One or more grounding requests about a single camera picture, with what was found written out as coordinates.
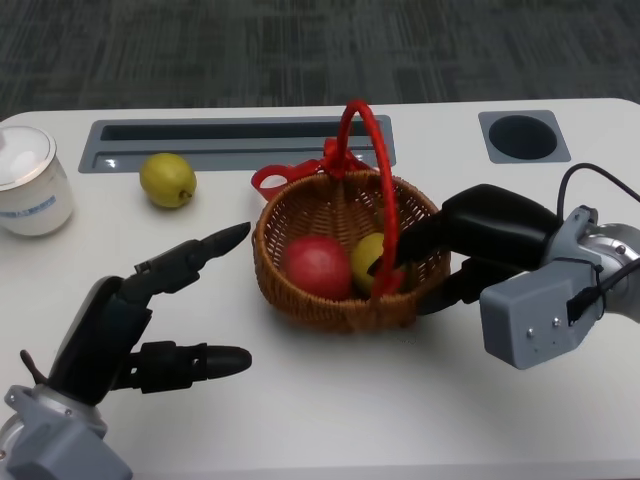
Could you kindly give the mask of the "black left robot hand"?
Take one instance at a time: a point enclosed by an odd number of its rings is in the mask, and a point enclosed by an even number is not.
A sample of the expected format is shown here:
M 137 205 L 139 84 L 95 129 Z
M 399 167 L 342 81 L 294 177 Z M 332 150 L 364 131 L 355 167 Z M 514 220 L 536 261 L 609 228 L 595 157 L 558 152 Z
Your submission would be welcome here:
M 62 342 L 47 386 L 96 406 L 115 390 L 150 394 L 188 389 L 250 368 L 252 356 L 240 347 L 160 341 L 134 348 L 150 323 L 152 297 L 174 294 L 198 281 L 209 260 L 229 253 L 250 231 L 250 223 L 244 222 L 188 240 L 136 265 L 127 278 L 108 276 L 96 282 Z

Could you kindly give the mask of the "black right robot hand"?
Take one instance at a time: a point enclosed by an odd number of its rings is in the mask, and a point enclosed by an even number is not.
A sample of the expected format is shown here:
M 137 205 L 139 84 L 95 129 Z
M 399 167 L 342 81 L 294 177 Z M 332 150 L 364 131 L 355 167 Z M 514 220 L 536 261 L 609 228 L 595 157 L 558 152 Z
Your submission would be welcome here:
M 540 267 L 559 229 L 558 216 L 541 204 L 504 188 L 480 184 L 446 200 L 435 214 L 405 229 L 396 247 L 396 267 L 418 262 L 438 250 L 467 257 L 418 302 L 428 315 L 460 301 L 476 302 L 481 292 L 521 272 Z

